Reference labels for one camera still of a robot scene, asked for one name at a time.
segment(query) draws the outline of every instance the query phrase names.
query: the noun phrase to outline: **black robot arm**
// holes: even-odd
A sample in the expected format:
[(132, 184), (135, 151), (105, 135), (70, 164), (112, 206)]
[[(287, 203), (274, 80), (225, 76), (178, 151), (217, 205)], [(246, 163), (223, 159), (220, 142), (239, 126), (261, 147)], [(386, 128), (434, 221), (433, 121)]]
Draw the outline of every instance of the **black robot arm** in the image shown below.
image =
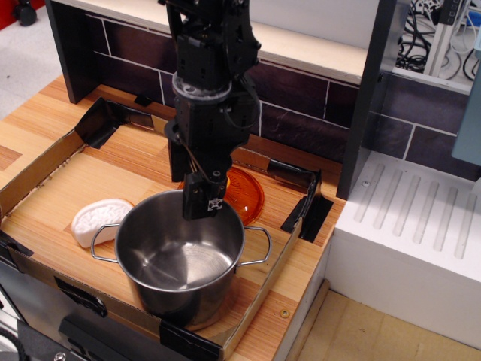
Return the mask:
[(183, 216), (222, 207), (231, 153), (249, 139), (259, 100), (245, 72), (254, 66), (248, 0), (159, 0), (177, 48), (176, 117), (168, 123), (172, 181), (184, 181)]

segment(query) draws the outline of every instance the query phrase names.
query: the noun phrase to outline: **pot handle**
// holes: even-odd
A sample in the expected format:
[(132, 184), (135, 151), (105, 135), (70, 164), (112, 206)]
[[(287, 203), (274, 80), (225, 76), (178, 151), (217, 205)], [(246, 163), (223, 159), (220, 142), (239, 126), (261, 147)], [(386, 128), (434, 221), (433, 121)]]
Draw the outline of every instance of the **pot handle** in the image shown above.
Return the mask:
[(110, 227), (118, 227), (120, 224), (115, 223), (115, 224), (104, 224), (102, 227), (98, 229), (98, 231), (95, 233), (95, 235), (92, 238), (92, 244), (90, 245), (90, 253), (92, 254), (92, 257), (95, 259), (98, 259), (99, 261), (106, 261), (106, 262), (112, 262), (112, 263), (118, 263), (116, 259), (113, 258), (105, 258), (105, 257), (100, 257), (95, 254), (95, 240), (97, 239), (98, 235), (100, 235), (100, 232), (102, 232), (105, 228), (110, 228)]
[(251, 229), (253, 231), (263, 231), (265, 235), (268, 237), (268, 242), (269, 242), (269, 248), (268, 252), (265, 255), (264, 259), (258, 259), (256, 261), (249, 261), (249, 262), (242, 262), (237, 265), (237, 267), (241, 267), (242, 265), (256, 265), (257, 263), (264, 263), (265, 261), (268, 260), (269, 256), (271, 255), (271, 249), (272, 249), (272, 238), (269, 232), (267, 231), (266, 228), (262, 227), (254, 227), (254, 226), (245, 226), (245, 229)]

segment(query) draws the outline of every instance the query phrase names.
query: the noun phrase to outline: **wooden shelf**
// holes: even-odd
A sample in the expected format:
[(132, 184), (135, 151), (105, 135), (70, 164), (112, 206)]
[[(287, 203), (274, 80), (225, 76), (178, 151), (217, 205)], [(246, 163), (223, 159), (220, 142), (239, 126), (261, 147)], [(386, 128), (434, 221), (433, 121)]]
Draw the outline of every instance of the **wooden shelf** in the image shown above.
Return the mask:
[[(58, 3), (91, 11), (160, 32), (169, 32), (165, 7), (153, 0), (56, 0)], [(261, 42), (259, 58), (321, 77), (360, 84), (366, 49), (253, 23)]]

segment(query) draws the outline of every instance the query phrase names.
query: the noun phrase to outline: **cardboard edge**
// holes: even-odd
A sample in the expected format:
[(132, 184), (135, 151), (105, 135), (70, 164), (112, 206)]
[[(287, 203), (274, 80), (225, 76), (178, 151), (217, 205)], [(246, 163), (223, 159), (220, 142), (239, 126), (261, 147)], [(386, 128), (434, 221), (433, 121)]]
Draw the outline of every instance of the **cardboard edge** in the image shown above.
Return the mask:
[(264, 283), (262, 284), (260, 290), (257, 292), (256, 297), (254, 298), (253, 302), (250, 304), (248, 309), (246, 310), (244, 316), (240, 320), (239, 324), (237, 325), (236, 330), (232, 334), (232, 336), (227, 340), (225, 343), (225, 359), (228, 359), (234, 353), (235, 348), (241, 341), (244, 333), (249, 327), (250, 323), (252, 322), (254, 316), (257, 314), (257, 311), (260, 309), (262, 303), (264, 302), (265, 298), (267, 297), (269, 291), (271, 290), (272, 286), (276, 282), (279, 277), (279, 274), (284, 268), (284, 265), (287, 262), (287, 259), (291, 255), (292, 249), (294, 248), (299, 234), (301, 233), (302, 229), (302, 218), (299, 218), (299, 221), (295, 224), (294, 230), (292, 231), (289, 240), (287, 241), (286, 245), (284, 246), (283, 251), (280, 253), (279, 257), (275, 265), (267, 274)]

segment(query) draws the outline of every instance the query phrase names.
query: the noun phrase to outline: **white foam object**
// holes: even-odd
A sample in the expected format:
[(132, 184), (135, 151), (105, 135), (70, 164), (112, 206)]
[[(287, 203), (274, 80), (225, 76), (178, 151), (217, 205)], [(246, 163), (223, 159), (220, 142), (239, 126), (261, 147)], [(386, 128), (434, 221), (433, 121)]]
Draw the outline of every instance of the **white foam object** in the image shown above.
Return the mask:
[[(133, 207), (132, 203), (119, 198), (102, 199), (87, 205), (78, 211), (72, 220), (72, 235), (80, 246), (90, 247), (93, 236), (103, 225), (122, 222)], [(117, 227), (104, 229), (98, 235), (95, 244), (115, 239), (117, 230)]]
[(480, 184), (372, 152), (330, 241), (331, 288), (481, 349)]

